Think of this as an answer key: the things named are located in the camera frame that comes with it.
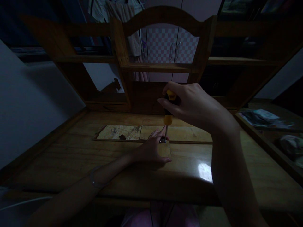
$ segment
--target arched wooden frame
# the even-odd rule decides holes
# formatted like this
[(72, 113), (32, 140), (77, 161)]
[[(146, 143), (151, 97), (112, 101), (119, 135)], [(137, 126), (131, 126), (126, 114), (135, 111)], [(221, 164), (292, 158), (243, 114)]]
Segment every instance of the arched wooden frame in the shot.
[[(303, 18), (295, 15), (278, 22), (216, 21), (216, 16), (205, 22), (195, 20), (181, 9), (167, 6), (148, 8), (127, 23), (112, 19), (109, 24), (58, 24), (32, 16), (21, 16), (66, 79), (92, 110), (109, 110), (146, 114), (162, 114), (157, 99), (162, 96), (166, 83), (133, 82), (130, 72), (190, 73), (188, 83), (199, 82), (209, 65), (245, 65), (247, 69), (235, 81), (226, 96), (215, 97), (235, 113), (251, 99), (303, 46)], [(125, 36), (155, 23), (180, 26), (199, 36), (192, 64), (129, 63)], [(111, 36), (114, 56), (77, 55), (69, 37)], [(209, 57), (213, 37), (266, 37), (255, 59)], [(83, 62), (115, 63), (118, 67), (124, 94), (101, 94), (95, 87)]]

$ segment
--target screwdriver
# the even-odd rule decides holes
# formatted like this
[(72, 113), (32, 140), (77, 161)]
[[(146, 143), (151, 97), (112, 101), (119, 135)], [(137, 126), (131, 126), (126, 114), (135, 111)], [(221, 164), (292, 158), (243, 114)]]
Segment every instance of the screwdriver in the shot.
[[(172, 104), (178, 105), (177, 95), (174, 92), (172, 92), (170, 89), (167, 90), (165, 99), (169, 100)], [(166, 143), (167, 130), (168, 130), (168, 126), (171, 125), (171, 123), (173, 122), (173, 115), (167, 109), (164, 109), (164, 112), (165, 112), (164, 124), (166, 125), (164, 141)]]

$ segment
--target screwdriver shaft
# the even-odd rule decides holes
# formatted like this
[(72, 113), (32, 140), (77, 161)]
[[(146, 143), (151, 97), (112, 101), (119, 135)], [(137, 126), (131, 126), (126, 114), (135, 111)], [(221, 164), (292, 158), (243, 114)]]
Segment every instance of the screwdriver shaft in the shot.
[(166, 141), (166, 137), (167, 137), (167, 130), (168, 130), (168, 125), (166, 126), (166, 130), (165, 130), (165, 137), (164, 137), (165, 141)]

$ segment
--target pink clothing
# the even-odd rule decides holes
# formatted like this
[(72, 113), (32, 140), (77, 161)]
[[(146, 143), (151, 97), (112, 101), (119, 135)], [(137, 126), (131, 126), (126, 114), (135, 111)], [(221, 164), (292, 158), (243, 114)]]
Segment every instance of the pink clothing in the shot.
[(121, 227), (199, 227), (192, 205), (151, 202), (150, 209), (130, 208)]

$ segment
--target yellow screwdriver handle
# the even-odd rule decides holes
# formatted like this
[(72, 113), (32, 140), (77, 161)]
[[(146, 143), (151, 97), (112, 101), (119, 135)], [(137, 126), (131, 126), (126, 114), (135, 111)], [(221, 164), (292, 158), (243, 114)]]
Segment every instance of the yellow screwdriver handle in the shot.
[[(173, 102), (176, 100), (177, 95), (174, 92), (172, 92), (170, 89), (168, 89), (166, 91), (165, 98), (170, 102)], [(173, 115), (167, 109), (164, 109), (164, 111), (165, 111), (164, 124), (169, 126), (173, 122)]]

